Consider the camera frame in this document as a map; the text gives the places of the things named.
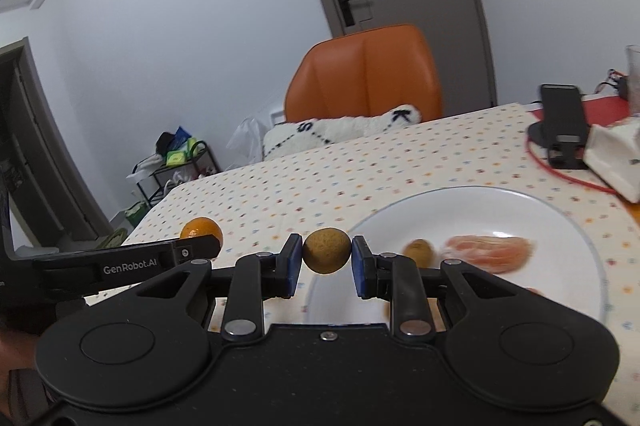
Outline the person's left hand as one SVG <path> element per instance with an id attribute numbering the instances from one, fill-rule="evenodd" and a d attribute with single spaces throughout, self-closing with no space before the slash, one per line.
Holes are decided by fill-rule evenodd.
<path id="1" fill-rule="evenodd" d="M 33 370 L 38 337 L 2 328 L 0 336 L 1 389 L 6 390 L 12 371 Z"/>

